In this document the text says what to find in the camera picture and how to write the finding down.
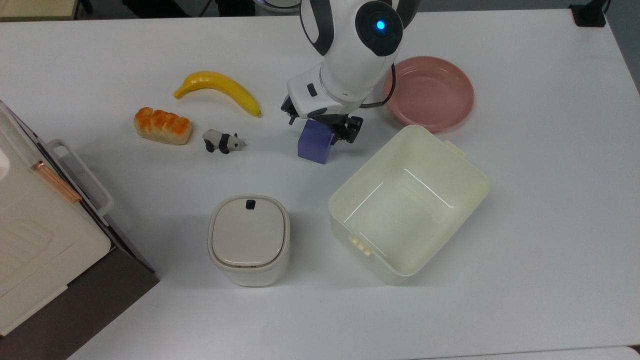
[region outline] small white container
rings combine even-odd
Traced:
[[[489,192],[449,142],[407,126],[329,200],[331,229],[387,284],[417,273]]]
[[[242,286],[266,286],[289,262],[289,215],[277,200],[260,195],[230,197],[209,224],[209,256]]]

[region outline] floor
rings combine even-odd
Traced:
[[[87,14],[79,6],[78,17],[91,19],[136,19],[122,0],[90,0],[93,13]],[[190,16],[199,16],[208,0],[175,0]],[[419,11],[449,12],[469,10],[516,10],[567,8],[569,4],[586,4],[587,0],[422,0]],[[258,15],[278,15],[257,7]],[[211,2],[203,14],[204,17],[219,16],[216,3]],[[629,71],[640,92],[640,1],[612,0],[607,12],[607,20],[618,41]]]

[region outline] toy banana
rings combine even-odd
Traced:
[[[178,90],[173,93],[176,99],[180,99],[184,94],[199,89],[210,88],[218,90],[224,94],[227,94],[233,99],[242,109],[249,114],[259,117],[260,106],[258,102],[246,91],[239,83],[236,83],[228,76],[224,76],[219,72],[213,71],[198,71],[187,76],[184,83]]]

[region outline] black cable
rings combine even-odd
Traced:
[[[207,11],[209,4],[211,4],[211,0],[207,1],[207,4],[204,6],[204,9],[202,9],[202,12],[200,13],[200,16],[198,17],[202,17],[202,15],[204,15],[204,12]]]
[[[389,90],[389,94],[387,95],[387,98],[382,101],[372,102],[370,104],[362,104],[360,105],[360,108],[371,109],[371,108],[377,108],[378,106],[383,106],[384,104],[387,103],[387,101],[389,101],[389,99],[391,99],[391,95],[394,94],[395,89],[396,89],[396,65],[391,64],[391,89]]]

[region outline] bread loaf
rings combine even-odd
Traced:
[[[186,144],[193,130],[189,119],[152,108],[140,109],[133,122],[143,138],[172,145]]]

